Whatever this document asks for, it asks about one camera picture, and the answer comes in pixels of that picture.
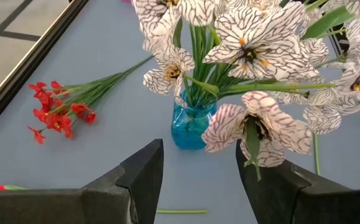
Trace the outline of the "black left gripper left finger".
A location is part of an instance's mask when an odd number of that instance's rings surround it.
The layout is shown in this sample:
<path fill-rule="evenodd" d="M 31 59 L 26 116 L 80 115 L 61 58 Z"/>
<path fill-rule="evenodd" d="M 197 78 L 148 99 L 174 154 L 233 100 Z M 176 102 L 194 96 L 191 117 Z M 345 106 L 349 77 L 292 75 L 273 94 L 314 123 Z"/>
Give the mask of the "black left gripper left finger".
<path fill-rule="evenodd" d="M 0 224 L 154 224 L 163 172 L 155 139 L 79 189 L 0 190 Z"/>

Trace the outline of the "white tulip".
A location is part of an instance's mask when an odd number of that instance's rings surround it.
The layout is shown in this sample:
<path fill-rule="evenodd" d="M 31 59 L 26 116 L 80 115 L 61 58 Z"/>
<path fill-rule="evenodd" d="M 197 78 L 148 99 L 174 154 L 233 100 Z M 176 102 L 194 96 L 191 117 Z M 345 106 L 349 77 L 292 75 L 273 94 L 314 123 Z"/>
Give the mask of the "white tulip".
<path fill-rule="evenodd" d="M 313 135 L 313 148 L 314 148 L 314 161 L 315 161 L 315 172 L 317 175 L 321 175 L 320 172 L 320 157 L 319 157 L 319 147 L 318 147 L 318 136 Z"/>

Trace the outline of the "white veined flower bunch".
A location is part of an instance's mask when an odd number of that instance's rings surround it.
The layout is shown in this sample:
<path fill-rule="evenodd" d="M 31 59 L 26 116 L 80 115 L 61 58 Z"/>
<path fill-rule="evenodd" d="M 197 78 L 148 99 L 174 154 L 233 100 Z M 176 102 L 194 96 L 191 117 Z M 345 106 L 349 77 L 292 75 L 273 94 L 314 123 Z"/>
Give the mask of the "white veined flower bunch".
<path fill-rule="evenodd" d="M 341 124 L 340 114 L 325 105 L 313 105 L 310 98 L 326 84 L 250 83 L 232 85 L 224 91 L 203 87 L 214 96 L 240 95 L 241 105 L 223 104 L 210 118 L 201 134 L 206 152 L 219 152 L 236 140 L 241 152 L 256 168 L 277 167 L 284 151 L 309 155 L 315 135 L 327 134 Z"/>
<path fill-rule="evenodd" d="M 215 20 L 221 42 L 204 61 L 230 64 L 234 78 L 311 84 L 311 91 L 270 94 L 281 104 L 303 105 L 315 133 L 334 131 L 343 116 L 360 111 L 360 0 L 324 0 L 322 7 L 279 2 L 229 4 Z"/>
<path fill-rule="evenodd" d="M 143 49 L 153 54 L 159 68 L 143 76 L 143 85 L 150 91 L 168 95 L 188 107 L 181 97 L 184 75 L 195 68 L 192 54 L 174 44 L 175 29 L 181 19 L 193 26 L 206 26 L 213 20 L 219 0 L 132 0 L 145 37 Z"/>

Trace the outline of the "red flower bunch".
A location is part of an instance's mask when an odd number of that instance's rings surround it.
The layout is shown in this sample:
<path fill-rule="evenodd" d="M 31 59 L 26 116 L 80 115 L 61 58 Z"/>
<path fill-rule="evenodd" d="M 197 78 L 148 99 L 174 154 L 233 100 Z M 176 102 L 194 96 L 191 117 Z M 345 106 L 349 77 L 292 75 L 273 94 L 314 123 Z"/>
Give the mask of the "red flower bunch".
<path fill-rule="evenodd" d="M 62 85 L 56 80 L 49 85 L 44 82 L 29 84 L 28 88 L 34 91 L 33 97 L 40 103 L 40 108 L 33 109 L 33 115 L 44 125 L 40 129 L 28 127 L 33 133 L 34 140 L 43 144 L 46 129 L 62 133 L 71 139 L 73 126 L 77 121 L 95 123 L 98 119 L 96 108 L 102 100 L 128 75 L 151 58 L 150 55 L 123 72 L 82 84 Z"/>

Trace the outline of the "blue glass vase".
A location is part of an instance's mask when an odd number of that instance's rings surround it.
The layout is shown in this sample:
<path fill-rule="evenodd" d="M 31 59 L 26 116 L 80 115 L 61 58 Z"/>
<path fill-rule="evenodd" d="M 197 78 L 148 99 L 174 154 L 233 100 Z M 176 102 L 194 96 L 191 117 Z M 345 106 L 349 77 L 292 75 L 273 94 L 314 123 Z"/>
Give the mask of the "blue glass vase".
<path fill-rule="evenodd" d="M 175 102 L 170 128 L 175 145 L 179 149 L 203 149 L 206 143 L 202 140 L 201 135 L 209 126 L 216 109 L 216 103 L 202 108 L 191 106 L 184 108 Z"/>

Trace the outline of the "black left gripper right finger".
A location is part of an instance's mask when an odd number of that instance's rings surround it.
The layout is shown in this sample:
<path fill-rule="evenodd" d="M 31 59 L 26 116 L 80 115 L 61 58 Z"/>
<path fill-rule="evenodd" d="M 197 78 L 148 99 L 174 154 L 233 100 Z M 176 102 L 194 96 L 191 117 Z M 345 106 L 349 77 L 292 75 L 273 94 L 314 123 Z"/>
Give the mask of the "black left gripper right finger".
<path fill-rule="evenodd" d="M 290 161 L 273 168 L 254 166 L 236 143 L 236 161 L 258 224 L 360 224 L 360 190 L 352 190 Z"/>

